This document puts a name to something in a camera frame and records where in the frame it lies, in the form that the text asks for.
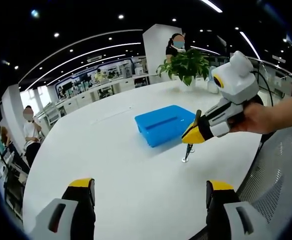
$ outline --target white counter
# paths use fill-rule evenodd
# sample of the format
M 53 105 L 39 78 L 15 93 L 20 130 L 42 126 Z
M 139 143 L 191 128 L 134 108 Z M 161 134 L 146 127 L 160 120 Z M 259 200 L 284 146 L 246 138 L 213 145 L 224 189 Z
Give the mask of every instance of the white counter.
M 79 100 L 82 97 L 86 97 L 87 99 L 89 98 L 89 95 L 91 95 L 91 102 L 95 102 L 96 100 L 99 100 L 99 96 L 97 94 L 97 91 L 103 88 L 107 88 L 107 87 L 113 87 L 115 90 L 115 93 L 120 93 L 121 92 L 121 88 L 119 87 L 119 84 L 134 80 L 134 79 L 138 79 L 138 78 L 145 78 L 148 77 L 149 74 L 143 74 L 143 75 L 133 75 L 132 77 L 129 78 L 117 78 L 115 80 L 112 80 L 108 83 L 105 84 L 95 84 L 93 85 L 91 88 L 89 88 L 87 91 L 82 92 L 72 98 L 68 98 L 68 99 L 64 99 L 61 101 L 58 101 L 55 103 L 57 108 L 62 108 L 65 107 L 69 104 L 77 104 L 76 102 L 74 102 L 75 100 Z M 74 110 L 79 109 L 81 106 L 77 105 Z M 43 117 L 45 117 L 45 113 L 44 112 L 40 112 L 36 115 L 36 117 L 38 119 L 41 119 Z
M 180 92 L 169 81 L 115 94 L 61 118 L 32 165 L 23 202 L 24 228 L 69 183 L 95 179 L 97 240 L 188 240 L 205 226 L 206 181 L 243 181 L 260 135 L 230 133 L 195 145 L 182 163 L 180 139 L 151 148 L 134 117 L 169 105 L 207 111 L 220 96 Z

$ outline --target green leaves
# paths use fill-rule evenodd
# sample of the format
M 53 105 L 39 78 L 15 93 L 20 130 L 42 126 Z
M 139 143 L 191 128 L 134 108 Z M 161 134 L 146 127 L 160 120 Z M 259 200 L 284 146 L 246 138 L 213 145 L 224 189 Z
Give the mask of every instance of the green leaves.
M 170 79 L 172 75 L 177 75 L 186 84 L 191 84 L 191 77 L 197 75 L 207 78 L 209 74 L 209 61 L 205 59 L 200 51 L 191 48 L 187 52 L 180 52 L 177 56 L 171 57 L 171 62 L 167 60 L 157 69 L 158 75 L 161 77 L 163 72 L 167 72 Z

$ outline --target cable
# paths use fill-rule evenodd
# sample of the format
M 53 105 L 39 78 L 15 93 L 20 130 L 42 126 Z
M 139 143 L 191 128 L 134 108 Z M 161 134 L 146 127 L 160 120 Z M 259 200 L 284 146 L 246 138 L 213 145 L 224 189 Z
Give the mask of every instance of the cable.
M 260 75 L 260 76 L 262 77 L 262 79 L 264 80 L 264 82 L 265 82 L 265 84 L 266 84 L 266 86 L 267 86 L 268 92 L 269 92 L 270 101 L 271 101 L 271 106 L 273 107 L 273 106 L 274 106 L 274 103 L 273 103 L 273 101 L 272 101 L 271 91 L 270 91 L 270 88 L 269 88 L 269 86 L 268 86 L 268 83 L 267 83 L 266 79 L 265 79 L 264 76 L 263 76 L 260 72 L 258 72 L 258 71 L 255 71 L 255 70 L 254 70 L 254 71 L 251 71 L 251 73 L 252 73 L 252 74 L 258 74 L 258 75 Z

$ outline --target white shirt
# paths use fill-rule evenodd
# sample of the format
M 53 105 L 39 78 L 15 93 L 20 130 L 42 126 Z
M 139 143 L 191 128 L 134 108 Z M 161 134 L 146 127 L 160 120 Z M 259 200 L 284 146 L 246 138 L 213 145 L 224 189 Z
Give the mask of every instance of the white shirt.
M 24 135 L 25 135 L 25 138 L 26 137 L 29 137 L 29 138 L 37 138 L 38 140 L 39 139 L 39 133 L 38 131 L 36 130 L 35 128 L 35 125 L 32 123 L 32 122 L 26 122 L 25 125 L 24 125 Z M 27 147 L 33 143 L 40 143 L 39 141 L 35 142 L 35 141 L 27 141 L 26 144 L 25 144 L 25 149 L 27 149 Z

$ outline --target blue plastic container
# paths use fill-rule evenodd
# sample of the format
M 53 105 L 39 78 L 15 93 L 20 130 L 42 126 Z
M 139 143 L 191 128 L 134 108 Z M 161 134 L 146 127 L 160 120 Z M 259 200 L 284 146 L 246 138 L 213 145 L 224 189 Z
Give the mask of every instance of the blue plastic container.
M 153 148 L 180 138 L 194 119 L 195 114 L 176 105 L 135 117 L 139 132 Z

